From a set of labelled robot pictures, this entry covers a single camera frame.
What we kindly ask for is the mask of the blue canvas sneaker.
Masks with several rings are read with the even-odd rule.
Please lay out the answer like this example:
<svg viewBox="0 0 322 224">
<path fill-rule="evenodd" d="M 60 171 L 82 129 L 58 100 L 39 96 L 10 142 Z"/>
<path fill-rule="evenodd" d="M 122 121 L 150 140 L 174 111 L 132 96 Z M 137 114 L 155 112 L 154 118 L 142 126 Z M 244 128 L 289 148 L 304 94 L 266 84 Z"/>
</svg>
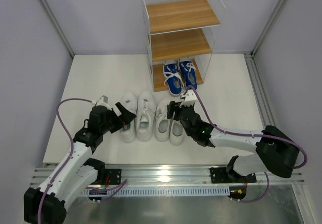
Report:
<svg viewBox="0 0 322 224">
<path fill-rule="evenodd" d="M 197 76 L 196 76 L 196 67 L 193 62 L 188 58 L 179 59 L 179 68 L 181 74 L 184 78 L 186 87 L 192 86 L 194 89 L 197 89 Z"/>
<path fill-rule="evenodd" d="M 163 65 L 164 85 L 168 86 L 173 96 L 178 96 L 183 89 L 184 83 L 179 73 L 179 68 L 174 60 L 167 60 Z"/>
</svg>

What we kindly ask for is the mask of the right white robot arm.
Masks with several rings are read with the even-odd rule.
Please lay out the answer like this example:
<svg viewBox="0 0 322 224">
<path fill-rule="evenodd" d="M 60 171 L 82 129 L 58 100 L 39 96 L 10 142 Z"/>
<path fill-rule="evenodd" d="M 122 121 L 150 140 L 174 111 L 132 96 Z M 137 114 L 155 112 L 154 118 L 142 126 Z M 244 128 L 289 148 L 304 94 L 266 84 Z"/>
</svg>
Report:
<svg viewBox="0 0 322 224">
<path fill-rule="evenodd" d="M 250 155 L 233 156 L 226 166 L 232 182 L 242 182 L 253 173 L 269 171 L 281 178 L 290 178 L 299 148 L 275 126 L 262 131 L 220 130 L 203 121 L 194 106 L 171 101 L 167 105 L 167 118 L 179 121 L 187 136 L 202 147 L 228 147 L 248 151 Z"/>
</svg>

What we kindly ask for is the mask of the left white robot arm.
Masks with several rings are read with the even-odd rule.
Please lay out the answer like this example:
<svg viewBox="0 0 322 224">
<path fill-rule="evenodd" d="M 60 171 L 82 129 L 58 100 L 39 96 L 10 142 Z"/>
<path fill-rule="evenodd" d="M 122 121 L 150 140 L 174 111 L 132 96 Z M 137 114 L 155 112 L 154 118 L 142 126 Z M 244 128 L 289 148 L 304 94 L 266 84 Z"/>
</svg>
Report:
<svg viewBox="0 0 322 224">
<path fill-rule="evenodd" d="M 106 133 L 114 133 L 130 124 L 136 115 L 121 103 L 117 115 L 106 102 L 96 102 L 83 127 L 71 136 L 70 150 L 55 170 L 36 189 L 28 188 L 23 197 L 24 221 L 27 223 L 63 223 L 67 211 L 92 183 L 105 176 L 105 163 L 92 158 Z"/>
</svg>

